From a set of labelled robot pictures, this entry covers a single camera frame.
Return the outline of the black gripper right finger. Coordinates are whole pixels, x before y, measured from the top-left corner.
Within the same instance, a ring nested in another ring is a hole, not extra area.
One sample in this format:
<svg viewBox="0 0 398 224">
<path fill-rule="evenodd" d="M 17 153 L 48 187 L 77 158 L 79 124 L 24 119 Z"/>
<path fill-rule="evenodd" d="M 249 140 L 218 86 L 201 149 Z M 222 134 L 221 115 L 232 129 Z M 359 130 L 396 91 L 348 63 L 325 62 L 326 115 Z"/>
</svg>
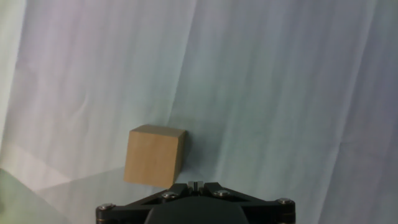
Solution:
<svg viewBox="0 0 398 224">
<path fill-rule="evenodd" d="M 249 223 L 296 223 L 295 202 L 289 198 L 262 200 L 226 187 L 217 182 L 195 182 L 199 196 L 209 196 L 237 205 L 244 212 Z"/>
</svg>

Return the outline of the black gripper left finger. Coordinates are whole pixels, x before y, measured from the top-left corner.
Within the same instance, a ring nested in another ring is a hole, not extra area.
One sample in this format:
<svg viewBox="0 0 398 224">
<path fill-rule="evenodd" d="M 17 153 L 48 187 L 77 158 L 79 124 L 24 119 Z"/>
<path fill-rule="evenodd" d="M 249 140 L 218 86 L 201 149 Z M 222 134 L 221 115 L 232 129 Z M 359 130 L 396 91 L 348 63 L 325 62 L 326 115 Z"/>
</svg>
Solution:
<svg viewBox="0 0 398 224">
<path fill-rule="evenodd" d="M 196 182 L 187 184 L 173 184 L 169 189 L 155 193 L 136 202 L 127 205 L 115 205 L 104 203 L 96 210 L 96 224 L 112 223 L 144 223 L 149 212 L 161 205 L 168 205 L 170 202 L 193 196 L 196 191 Z"/>
</svg>

